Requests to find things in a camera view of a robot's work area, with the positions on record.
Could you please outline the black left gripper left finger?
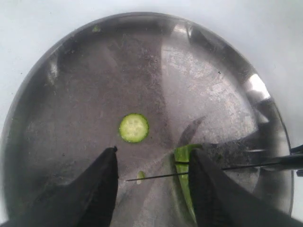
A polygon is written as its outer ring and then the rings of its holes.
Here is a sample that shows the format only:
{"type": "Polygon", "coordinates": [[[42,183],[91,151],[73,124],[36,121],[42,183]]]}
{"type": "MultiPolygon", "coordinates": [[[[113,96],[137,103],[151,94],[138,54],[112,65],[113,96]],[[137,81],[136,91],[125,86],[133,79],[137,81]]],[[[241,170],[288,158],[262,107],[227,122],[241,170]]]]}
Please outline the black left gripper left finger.
{"type": "Polygon", "coordinates": [[[118,189],[117,148],[105,149],[71,184],[4,227],[108,227],[118,189]]]}

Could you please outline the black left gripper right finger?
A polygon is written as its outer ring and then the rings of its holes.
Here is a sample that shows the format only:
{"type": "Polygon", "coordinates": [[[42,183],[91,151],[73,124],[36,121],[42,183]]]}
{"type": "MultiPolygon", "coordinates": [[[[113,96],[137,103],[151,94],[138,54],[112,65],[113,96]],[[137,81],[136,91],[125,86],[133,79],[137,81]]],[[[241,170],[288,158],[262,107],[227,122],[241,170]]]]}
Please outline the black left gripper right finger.
{"type": "Polygon", "coordinates": [[[301,227],[229,178],[201,149],[189,156],[189,189],[199,227],[301,227]]]}

